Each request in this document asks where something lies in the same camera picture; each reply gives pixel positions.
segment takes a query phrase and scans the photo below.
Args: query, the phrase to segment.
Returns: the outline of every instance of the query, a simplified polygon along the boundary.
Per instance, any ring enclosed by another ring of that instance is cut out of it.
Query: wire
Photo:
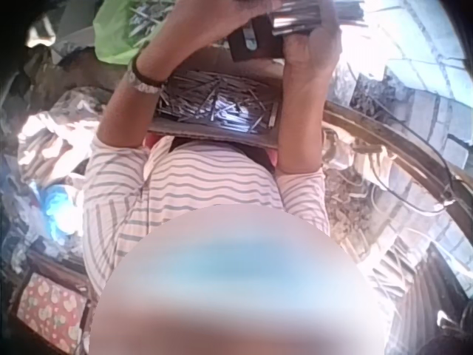
[[[379,100],[377,100],[376,98],[372,97],[371,95],[367,94],[367,96],[369,98],[371,98],[374,102],[376,102],[384,111],[386,111],[388,114],[389,114],[389,117],[391,119],[393,119],[394,121],[396,121],[397,124],[400,124],[404,129],[406,129],[407,131],[409,131],[412,135],[414,135],[418,140],[422,141],[424,144],[426,144],[434,153],[435,155],[438,156],[438,158],[440,159],[440,161],[442,162],[442,164],[444,165],[444,168],[445,168],[445,172],[447,174],[447,177],[449,179],[449,186],[450,186],[450,192],[452,193],[452,196],[455,198],[455,200],[458,202],[458,197],[455,195],[455,191],[453,189],[453,174],[452,174],[452,170],[450,170],[449,168],[449,165],[448,163],[446,162],[445,158],[442,156],[441,153],[439,153],[438,150],[436,150],[436,148],[434,148],[425,138],[422,138],[417,132],[414,132],[414,130],[412,130],[409,126],[407,126],[403,121],[400,121],[398,120],[398,118],[389,110],[387,109],[387,107],[385,107],[381,102],[379,102]]]
[[[380,185],[386,189],[386,191],[388,191],[391,195],[393,195],[394,197],[398,198],[402,203],[404,203],[404,205],[406,205],[407,207],[409,207],[411,210],[417,212],[418,214],[422,214],[423,216],[426,216],[426,217],[434,217],[434,216],[437,216],[439,215],[440,213],[442,213],[443,211],[445,211],[446,209],[446,205],[444,203],[444,205],[442,206],[441,209],[437,210],[437,211],[426,211],[425,209],[420,209],[419,207],[417,207],[416,205],[414,205],[413,203],[410,203],[408,200],[406,200],[405,198],[403,198],[402,196],[400,196],[397,192],[391,190],[388,186],[386,186],[386,184],[380,179],[380,177],[378,176],[378,174],[376,173],[375,171],[375,167],[374,167],[374,164],[373,164],[373,161],[372,161],[372,158],[373,158],[373,155],[370,155],[369,156],[369,159],[370,159],[370,167],[371,167],[371,170],[372,170],[372,173],[373,175],[375,175],[375,178],[376,180],[380,183]]]
[[[360,183],[354,183],[352,182],[350,179],[348,179],[347,177],[345,177],[339,170],[337,169],[334,169],[338,176],[343,180],[345,181],[346,183],[350,184],[351,186],[354,186],[354,187],[363,187],[364,186],[364,180],[363,178],[361,178],[361,182]]]

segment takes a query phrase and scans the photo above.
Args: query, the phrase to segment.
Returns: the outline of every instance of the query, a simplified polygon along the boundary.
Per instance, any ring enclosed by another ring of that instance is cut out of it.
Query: hand
[[[198,50],[281,4],[282,0],[177,0],[165,26],[173,28],[183,46]]]
[[[341,54],[341,31],[333,0],[319,0],[322,23],[310,35],[289,35],[284,51],[287,71],[329,81]]]

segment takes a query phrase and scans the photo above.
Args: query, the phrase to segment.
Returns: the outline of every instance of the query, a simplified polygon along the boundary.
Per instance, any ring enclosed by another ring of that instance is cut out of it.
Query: pile of nails
[[[132,1],[129,37],[145,38],[174,8],[174,0]]]
[[[335,1],[335,9],[340,24],[366,26],[362,1]],[[284,0],[277,11],[270,14],[273,35],[283,36],[291,33],[310,33],[322,23],[317,0]]]
[[[278,90],[257,81],[214,72],[176,72],[163,90],[157,115],[254,135],[276,124]]]

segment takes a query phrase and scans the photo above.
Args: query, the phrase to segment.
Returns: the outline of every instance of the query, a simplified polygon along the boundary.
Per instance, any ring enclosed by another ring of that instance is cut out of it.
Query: cardboard box
[[[200,50],[178,68],[178,70],[218,72],[260,81],[280,91],[281,99],[283,69],[284,66],[282,64],[272,60],[259,59],[235,63],[228,50],[216,47],[208,47]],[[230,141],[259,148],[276,149],[278,146],[280,107],[281,105],[279,105],[275,127],[264,135],[234,132],[219,127],[203,126],[201,124],[173,122],[165,118],[155,118],[149,130],[159,135],[172,135],[174,137],[210,141]]]

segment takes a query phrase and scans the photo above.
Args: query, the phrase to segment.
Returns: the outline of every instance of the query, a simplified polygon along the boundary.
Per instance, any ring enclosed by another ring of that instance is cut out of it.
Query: patterned paper
[[[81,339],[86,298],[38,274],[21,295],[17,316],[62,351],[73,354]]]

